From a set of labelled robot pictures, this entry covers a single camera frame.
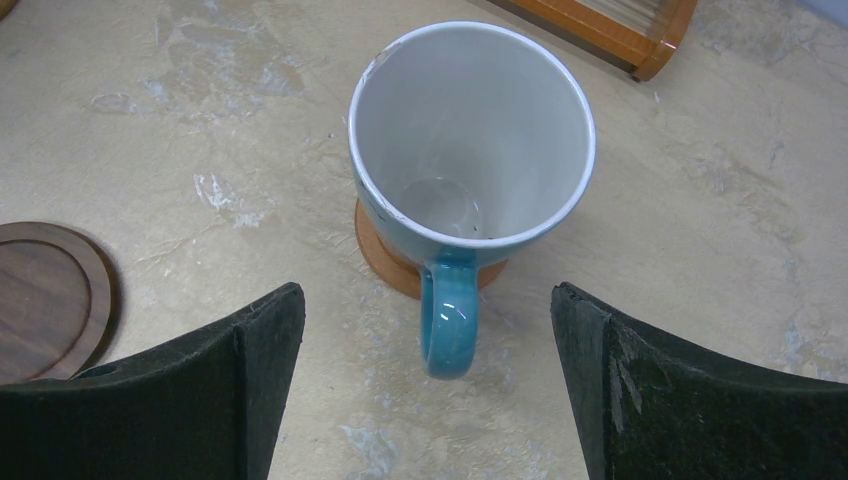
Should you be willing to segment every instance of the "wooden coaster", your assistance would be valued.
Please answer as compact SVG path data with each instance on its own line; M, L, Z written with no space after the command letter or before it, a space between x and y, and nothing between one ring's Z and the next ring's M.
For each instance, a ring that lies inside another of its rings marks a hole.
M106 255L75 232L0 225L0 385L77 373L118 311L115 279Z
M377 230L365 213L359 199L356 200L356 212L353 220L356 228L356 241L365 261L384 282L400 293L415 299L421 298L421 277L415 266L392 255L380 242ZM477 288L492 283L506 266L506 260L480 269L477 276Z

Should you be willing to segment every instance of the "ceramic mug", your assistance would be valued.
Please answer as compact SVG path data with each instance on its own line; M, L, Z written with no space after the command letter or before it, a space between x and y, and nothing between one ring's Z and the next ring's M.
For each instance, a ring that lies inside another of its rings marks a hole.
M586 96L532 40L440 23L375 57L354 91L348 137L377 234L420 271L427 373L459 378L477 340L478 270L551 230L589 183Z

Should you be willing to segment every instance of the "mug handle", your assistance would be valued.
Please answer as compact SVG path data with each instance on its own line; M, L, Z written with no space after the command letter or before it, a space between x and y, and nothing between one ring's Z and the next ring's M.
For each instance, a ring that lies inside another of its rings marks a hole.
M421 273L421 355L427 374L468 372L477 343L477 267L432 263Z

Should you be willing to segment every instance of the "countertop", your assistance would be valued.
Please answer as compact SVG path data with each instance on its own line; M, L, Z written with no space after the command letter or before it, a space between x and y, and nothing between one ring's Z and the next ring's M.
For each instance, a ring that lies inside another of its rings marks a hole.
M583 86L595 174L480 296L461 380L369 270L345 135L375 54L495 23ZM22 0L0 22L0 223L115 258L122 358L289 281L307 319L270 478L586 478L551 329L569 281L707 348L848 382L848 32L792 2L701 0L654 80L483 0Z

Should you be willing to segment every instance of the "wooden tray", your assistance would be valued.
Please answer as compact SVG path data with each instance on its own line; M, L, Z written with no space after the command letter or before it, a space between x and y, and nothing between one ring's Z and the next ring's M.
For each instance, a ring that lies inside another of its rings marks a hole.
M698 0L491 0L554 34L562 31L650 80L683 40Z

